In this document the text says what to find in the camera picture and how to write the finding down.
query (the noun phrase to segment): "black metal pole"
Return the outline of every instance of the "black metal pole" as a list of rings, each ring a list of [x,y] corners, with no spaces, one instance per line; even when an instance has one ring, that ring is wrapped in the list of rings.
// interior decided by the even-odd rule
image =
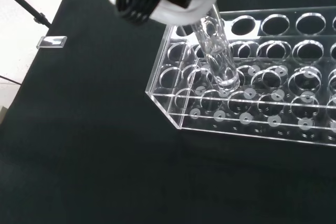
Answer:
[[[43,24],[46,27],[50,28],[51,24],[46,19],[46,16],[43,13],[36,11],[31,5],[29,5],[25,0],[15,0],[20,6],[22,6],[26,11],[34,16],[35,22]]]

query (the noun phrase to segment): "clear test tube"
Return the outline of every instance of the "clear test tube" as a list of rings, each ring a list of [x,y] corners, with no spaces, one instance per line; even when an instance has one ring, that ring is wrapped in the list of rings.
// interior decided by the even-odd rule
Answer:
[[[225,92],[236,90],[239,74],[217,6],[213,5],[204,18],[192,24],[192,28],[218,87]]]

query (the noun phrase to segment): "circular hole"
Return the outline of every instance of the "circular hole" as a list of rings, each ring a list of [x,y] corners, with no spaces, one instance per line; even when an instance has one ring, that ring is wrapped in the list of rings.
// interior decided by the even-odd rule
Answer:
[[[291,103],[300,104],[290,106],[294,116],[299,119],[311,119],[319,113],[319,102],[314,97],[311,99],[296,97]]]
[[[213,23],[209,22],[206,25],[206,33],[211,37],[217,34],[216,27]]]
[[[164,88],[175,88],[179,83],[179,75],[181,71],[177,67],[164,70],[160,75],[160,85]]]
[[[310,41],[298,47],[297,55],[303,60],[316,60],[323,56],[323,46],[320,43]]]
[[[264,103],[258,103],[258,109],[265,116],[278,115],[281,113],[284,107],[282,104],[273,104],[274,102],[279,102],[279,101],[275,101],[271,95],[263,95],[259,99],[259,101],[264,102]]]
[[[204,59],[204,53],[200,46],[197,46],[197,48],[195,49],[195,53],[198,58]]]
[[[239,85],[243,86],[245,84],[245,76],[241,71],[237,70],[237,72],[239,76]]]
[[[316,35],[324,30],[325,24],[325,18],[321,14],[305,13],[298,18],[296,28],[304,35]]]
[[[256,26],[256,21],[251,16],[241,16],[233,20],[231,31],[235,35],[249,34]]]
[[[248,43],[236,41],[230,44],[231,52],[234,58],[246,59],[251,54],[251,49]]]
[[[302,71],[300,74],[294,76],[294,78],[289,80],[289,88],[293,90],[293,84],[299,89],[299,93],[294,93],[296,95],[301,95],[300,91],[317,91],[321,86],[321,80],[313,72]]]
[[[179,107],[180,109],[190,108],[194,102],[195,93],[191,89],[183,89],[180,90],[178,93],[176,93],[175,97],[175,105]]]
[[[172,61],[179,62],[186,51],[187,45],[184,42],[173,44],[168,49],[168,58]]]
[[[221,98],[220,94],[216,90],[209,90],[206,91],[201,98],[201,106],[206,111],[215,111],[218,110],[218,108],[221,106],[222,101],[218,100],[218,98]]]
[[[187,26],[178,26],[176,29],[176,34],[179,35],[180,37],[185,37],[193,33],[193,28],[191,25]]]
[[[336,48],[336,43],[334,45],[332,45],[332,47],[330,48],[330,55],[334,60],[336,60],[336,50],[335,50],[335,48]]]
[[[192,71],[194,71],[195,69],[198,69],[198,68],[199,68],[199,66],[196,65],[196,64],[191,64],[191,65],[188,65],[188,66],[184,67],[183,70],[182,70],[182,78],[186,79]]]
[[[336,17],[332,21],[332,28],[336,31]]]
[[[336,76],[333,76],[328,83],[328,88],[332,94],[336,94]]]
[[[200,82],[202,79],[202,75],[203,74],[201,69],[198,68],[193,70],[187,78],[188,85]]]
[[[242,46],[238,51],[238,57],[246,59],[250,56],[251,50],[247,46]]]
[[[281,86],[281,77],[273,70],[262,70],[253,76],[251,85],[259,93],[265,93]]]
[[[267,35],[282,35],[289,28],[289,19],[285,15],[272,14],[262,23],[261,29]]]
[[[243,91],[238,91],[229,97],[227,105],[233,113],[241,114],[247,112],[251,108],[252,103],[246,100]]]
[[[266,56],[270,59],[282,59],[286,54],[286,49],[282,44],[272,44],[266,50]]]
[[[287,42],[282,40],[269,40],[257,48],[256,55],[261,61],[273,63],[275,59],[284,60],[290,53],[291,46]]]

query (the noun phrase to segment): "rack hole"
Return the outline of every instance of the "rack hole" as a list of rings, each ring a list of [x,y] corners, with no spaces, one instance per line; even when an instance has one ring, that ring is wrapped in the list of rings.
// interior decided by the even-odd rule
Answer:
[[[324,30],[325,24],[325,18],[321,14],[305,13],[297,20],[296,28],[305,35],[316,35]]]
[[[270,59],[281,59],[285,56],[285,53],[283,45],[273,44],[267,50],[267,57]]]
[[[298,57],[301,59],[319,59],[323,56],[323,48],[316,44],[305,44],[298,48]]]
[[[251,16],[241,16],[233,21],[231,31],[235,35],[246,35],[253,31],[256,26],[254,18]]]
[[[191,25],[179,26],[176,30],[176,34],[179,35],[180,37],[185,37],[192,33],[193,33],[193,28],[191,27]]]
[[[267,35],[281,35],[289,28],[289,20],[285,15],[272,14],[261,25],[262,31]]]
[[[168,68],[160,76],[160,84],[164,88],[175,88],[178,85],[179,68]]]

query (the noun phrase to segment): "white circular dot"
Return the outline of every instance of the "white circular dot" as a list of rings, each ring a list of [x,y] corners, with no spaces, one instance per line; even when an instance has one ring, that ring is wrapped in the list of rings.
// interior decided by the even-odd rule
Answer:
[[[281,123],[281,117],[279,117],[278,115],[270,116],[267,119],[267,122],[271,127],[278,127],[279,123]]]
[[[241,114],[239,117],[240,122],[245,125],[249,124],[252,121],[252,119],[253,119],[252,115],[247,112]]]
[[[199,109],[192,109],[189,114],[192,119],[197,119],[201,114],[201,111]]]
[[[313,121],[312,119],[300,119],[298,125],[302,130],[307,131],[313,126]]]
[[[225,118],[225,112],[223,110],[218,110],[214,113],[214,119],[216,122],[222,122]]]

